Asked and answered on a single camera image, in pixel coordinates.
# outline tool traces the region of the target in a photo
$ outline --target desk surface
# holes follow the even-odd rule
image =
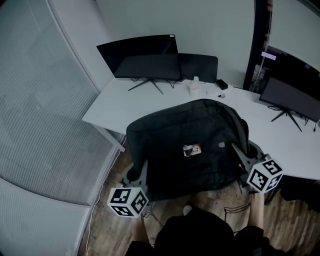
[[[284,174],[320,180],[320,128],[313,132],[314,122],[305,126],[305,121],[295,116],[303,132],[285,115],[271,122],[279,112],[259,101],[259,94],[238,88],[225,90],[225,98],[218,97],[221,90],[212,83],[201,84],[199,94],[191,97],[189,80],[177,82],[174,89],[167,82],[157,82],[164,95],[151,83],[128,91],[138,83],[113,79],[82,120],[125,134],[129,124],[150,113],[197,99],[216,100],[238,112],[249,126],[249,139],[277,159]]]

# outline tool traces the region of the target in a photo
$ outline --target monitor stand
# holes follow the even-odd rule
[[[273,122],[274,120],[278,119],[279,117],[281,117],[283,114],[288,115],[291,120],[295,123],[295,125],[299,128],[299,130],[302,132],[301,128],[299,127],[298,123],[296,122],[296,120],[294,119],[294,117],[292,116],[292,114],[290,113],[289,110],[286,109],[282,109],[281,113],[278,114],[274,119],[271,120],[271,122]]]
[[[156,82],[155,82],[155,80],[153,80],[153,79],[144,80],[143,82],[141,82],[141,83],[139,83],[138,85],[132,87],[132,88],[129,89],[128,91],[131,91],[132,89],[137,88],[137,87],[139,87],[139,86],[142,86],[142,85],[144,85],[145,83],[148,83],[148,82],[153,83],[153,85],[159,90],[159,92],[162,93],[162,94],[164,94],[164,93],[159,89],[159,87],[156,85]]]

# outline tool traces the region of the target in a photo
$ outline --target black backpack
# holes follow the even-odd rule
[[[126,135],[134,164],[127,177],[137,180],[148,160],[153,201],[230,185],[243,174],[231,142],[246,155],[250,150],[247,123],[233,108],[210,99],[146,115],[131,123]],[[199,145],[201,153],[186,157],[186,145]]]

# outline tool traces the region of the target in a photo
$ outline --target monitor screen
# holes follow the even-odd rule
[[[116,78],[182,78],[173,34],[124,39],[98,45],[97,49]]]
[[[315,122],[320,120],[320,101],[273,77],[269,79],[260,100],[292,110]]]

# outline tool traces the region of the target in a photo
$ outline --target person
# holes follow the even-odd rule
[[[282,256],[264,237],[264,194],[251,195],[247,226],[236,235],[231,227],[213,213],[186,206],[183,216],[167,220],[150,245],[144,218],[132,219],[132,242],[125,256]]]

